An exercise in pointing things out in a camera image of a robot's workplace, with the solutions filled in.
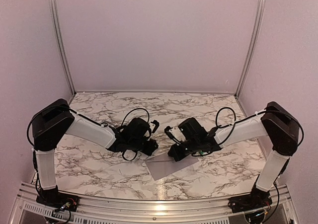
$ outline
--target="gray paper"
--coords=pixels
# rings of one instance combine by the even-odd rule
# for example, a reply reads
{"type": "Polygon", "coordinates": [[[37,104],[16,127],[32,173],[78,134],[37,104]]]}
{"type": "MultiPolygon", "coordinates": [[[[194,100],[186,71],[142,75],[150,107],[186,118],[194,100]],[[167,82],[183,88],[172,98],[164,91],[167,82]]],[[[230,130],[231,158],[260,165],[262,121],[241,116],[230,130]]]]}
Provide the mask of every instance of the gray paper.
{"type": "Polygon", "coordinates": [[[176,162],[167,153],[163,153],[153,158],[145,160],[145,163],[155,181],[167,177],[183,168],[195,164],[199,160],[195,157],[188,156],[183,160],[176,162]]]}

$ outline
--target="white marble tabletop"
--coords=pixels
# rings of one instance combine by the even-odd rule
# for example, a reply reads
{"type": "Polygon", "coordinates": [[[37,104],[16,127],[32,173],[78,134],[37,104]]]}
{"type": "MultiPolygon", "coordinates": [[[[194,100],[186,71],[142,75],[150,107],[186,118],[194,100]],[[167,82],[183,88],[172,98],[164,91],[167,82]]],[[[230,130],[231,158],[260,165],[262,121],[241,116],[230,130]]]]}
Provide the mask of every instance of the white marble tabletop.
{"type": "MultiPolygon", "coordinates": [[[[173,142],[164,134],[166,126],[177,126],[189,117],[210,130],[217,111],[232,107],[238,119],[243,118],[233,96],[198,93],[79,93],[71,107],[90,118],[117,127],[130,110],[146,108],[151,120],[160,122],[153,136],[159,149],[167,152],[173,142]]],[[[134,116],[144,116],[143,111],[134,116]]],[[[230,112],[222,112],[221,124],[231,122],[230,112]]],[[[199,162],[154,181],[139,153],[132,162],[124,161],[121,153],[112,153],[99,145],[78,137],[65,135],[55,152],[57,183],[60,190],[124,199],[181,200],[219,197],[251,190],[262,170],[265,159],[258,142],[240,142],[200,157],[199,162]]]]}

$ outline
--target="robotic arm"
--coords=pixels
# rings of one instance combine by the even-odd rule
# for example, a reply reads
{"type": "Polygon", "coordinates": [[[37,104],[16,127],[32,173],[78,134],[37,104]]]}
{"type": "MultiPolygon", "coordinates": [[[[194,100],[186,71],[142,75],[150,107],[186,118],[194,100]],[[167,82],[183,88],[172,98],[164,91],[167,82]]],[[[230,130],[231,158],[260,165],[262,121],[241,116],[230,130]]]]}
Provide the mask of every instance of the robotic arm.
{"type": "Polygon", "coordinates": [[[159,127],[158,121],[155,120],[150,125],[141,118],[134,118],[127,126],[114,128],[79,114],[63,99],[37,113],[28,130],[31,124],[34,138],[33,164],[38,173],[37,183],[40,183],[37,202],[49,206],[60,207],[68,199],[74,200],[74,203],[78,199],[77,196],[59,193],[56,184],[54,149],[64,134],[86,139],[112,152],[122,152],[125,160],[126,150],[134,151],[136,157],[138,151],[152,155],[158,148],[156,141],[150,139],[151,134],[159,127]]]}
{"type": "Polygon", "coordinates": [[[195,118],[186,119],[178,128],[166,127],[164,131],[176,142],[168,152],[175,161],[189,154],[196,156],[197,152],[201,153],[199,156],[209,155],[222,147],[252,138],[268,136],[271,139],[273,150],[251,193],[229,199],[229,207],[237,213],[272,204],[269,190],[302,142],[298,143],[299,129],[304,137],[299,122],[279,104],[270,102],[264,110],[250,117],[223,127],[216,126],[209,132],[195,118]]]}

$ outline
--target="vertical metal post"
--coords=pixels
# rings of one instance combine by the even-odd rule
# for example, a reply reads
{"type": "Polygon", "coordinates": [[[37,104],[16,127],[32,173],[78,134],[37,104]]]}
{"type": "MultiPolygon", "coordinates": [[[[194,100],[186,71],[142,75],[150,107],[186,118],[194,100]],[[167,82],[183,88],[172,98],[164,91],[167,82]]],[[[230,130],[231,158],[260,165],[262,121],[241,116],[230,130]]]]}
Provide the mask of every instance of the vertical metal post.
{"type": "Polygon", "coordinates": [[[249,48],[248,48],[248,53],[246,56],[246,60],[245,60],[245,64],[242,70],[242,74],[241,77],[239,79],[238,82],[238,87],[235,93],[235,96],[238,98],[242,92],[245,80],[246,80],[246,76],[250,67],[250,64],[252,62],[252,58],[253,58],[253,54],[254,54],[254,50],[255,50],[255,46],[256,46],[256,42],[259,36],[259,32],[260,32],[260,28],[261,28],[261,24],[262,24],[262,19],[263,19],[263,15],[264,15],[264,8],[265,8],[265,0],[258,0],[258,5],[257,5],[257,11],[256,11],[256,18],[255,18],[255,23],[254,23],[254,29],[253,29],[253,33],[252,33],[252,38],[249,44],[249,48]]]}
{"type": "Polygon", "coordinates": [[[65,73],[65,77],[69,86],[69,89],[72,93],[72,96],[76,94],[75,88],[74,88],[74,83],[72,80],[68,60],[66,57],[65,53],[65,48],[63,45],[63,40],[62,40],[62,34],[61,34],[61,28],[60,28],[60,23],[59,23],[59,17],[58,17],[58,9],[57,9],[57,4],[56,0],[49,0],[50,1],[50,9],[51,9],[51,14],[52,14],[52,19],[53,19],[53,27],[55,31],[55,36],[57,39],[57,44],[58,44],[58,49],[60,52],[62,64],[63,64],[63,69],[65,73]]]}

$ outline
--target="wall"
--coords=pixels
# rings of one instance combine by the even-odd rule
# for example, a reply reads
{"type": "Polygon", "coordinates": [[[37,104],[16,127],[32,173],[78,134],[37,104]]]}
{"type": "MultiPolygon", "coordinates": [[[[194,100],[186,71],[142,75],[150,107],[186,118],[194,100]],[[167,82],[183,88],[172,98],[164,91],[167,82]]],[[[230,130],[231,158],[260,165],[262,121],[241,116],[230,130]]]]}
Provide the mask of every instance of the wall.
{"type": "MultiPolygon", "coordinates": [[[[302,224],[318,213],[318,0],[266,0],[250,71],[240,97],[248,114],[277,101],[305,129],[280,183],[287,182],[302,224]]],[[[268,153],[271,144],[261,140],[268,153]]]]}
{"type": "Polygon", "coordinates": [[[70,99],[48,0],[0,0],[0,217],[33,173],[26,127],[55,99],[70,99]]]}
{"type": "Polygon", "coordinates": [[[235,93],[258,0],[57,0],[77,90],[235,93]]]}

